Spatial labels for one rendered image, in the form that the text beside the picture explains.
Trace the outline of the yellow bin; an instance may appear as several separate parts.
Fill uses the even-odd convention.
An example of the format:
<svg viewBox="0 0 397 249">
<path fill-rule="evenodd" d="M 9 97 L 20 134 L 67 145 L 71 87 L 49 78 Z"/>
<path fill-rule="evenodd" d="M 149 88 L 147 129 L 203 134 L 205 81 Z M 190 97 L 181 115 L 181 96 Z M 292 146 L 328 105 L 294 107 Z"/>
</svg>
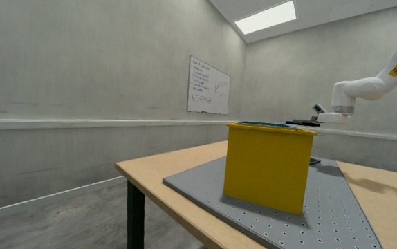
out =
<svg viewBox="0 0 397 249">
<path fill-rule="evenodd" d="M 237 122 L 227 127 L 223 194 L 301 216 L 318 133 Z"/>
</svg>

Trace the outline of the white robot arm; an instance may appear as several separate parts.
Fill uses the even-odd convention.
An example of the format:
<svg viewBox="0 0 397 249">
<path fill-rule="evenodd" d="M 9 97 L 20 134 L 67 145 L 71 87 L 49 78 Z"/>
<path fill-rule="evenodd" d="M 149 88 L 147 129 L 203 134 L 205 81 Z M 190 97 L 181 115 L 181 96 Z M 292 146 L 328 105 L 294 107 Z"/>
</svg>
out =
<svg viewBox="0 0 397 249">
<path fill-rule="evenodd" d="M 356 97 L 377 100 L 395 87 L 397 87 L 397 50 L 377 76 L 334 84 L 330 113 L 353 113 Z M 316 104 L 312 108 L 318 114 L 329 113 L 321 104 Z"/>
</svg>

